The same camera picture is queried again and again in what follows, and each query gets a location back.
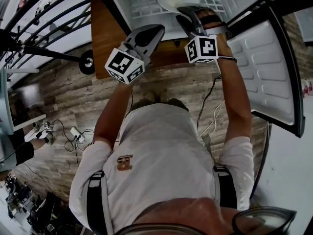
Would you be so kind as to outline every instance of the white t-shirt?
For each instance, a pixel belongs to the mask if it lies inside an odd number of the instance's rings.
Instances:
[[[107,179],[107,192],[102,194],[108,196],[115,233],[155,203],[175,198],[215,199],[214,162],[197,140],[196,126],[186,110],[166,104],[137,109],[126,117],[120,137],[114,152],[106,143],[96,141],[83,153],[69,206],[84,226],[89,228],[89,178],[101,170]],[[228,141],[219,163],[232,174],[238,209],[248,209],[254,183],[250,139]]]

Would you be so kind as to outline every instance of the backpack strap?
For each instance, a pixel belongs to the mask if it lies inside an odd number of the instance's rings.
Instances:
[[[237,209],[237,195],[233,177],[229,170],[223,165],[215,165],[214,171],[218,176],[215,177],[216,192],[220,192],[220,206]]]
[[[97,235],[108,235],[102,205],[101,180],[103,177],[103,171],[93,174],[87,192],[87,220],[90,229]]]

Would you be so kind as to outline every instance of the shirt logo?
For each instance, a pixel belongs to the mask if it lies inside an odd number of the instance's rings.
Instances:
[[[125,171],[131,170],[133,166],[131,165],[131,158],[133,155],[121,156],[117,159],[117,170]]]

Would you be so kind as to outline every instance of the black strap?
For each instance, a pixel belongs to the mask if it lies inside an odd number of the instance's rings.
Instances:
[[[107,235],[107,227],[102,207],[101,179],[104,172],[99,171],[90,178],[87,192],[87,220],[96,235]]]
[[[237,195],[233,177],[225,166],[216,165],[213,169],[220,180],[220,206],[237,209]]]
[[[209,24],[209,23],[221,23],[222,21],[219,18],[219,16],[217,16],[217,15],[210,15],[210,16],[206,16],[206,17],[200,18],[200,22],[201,22],[202,25],[206,25],[206,24]]]

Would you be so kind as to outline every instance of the black wheel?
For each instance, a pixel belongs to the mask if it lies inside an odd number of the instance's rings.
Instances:
[[[92,49],[87,50],[82,55],[81,61],[79,62],[79,69],[85,75],[91,75],[95,73]]]

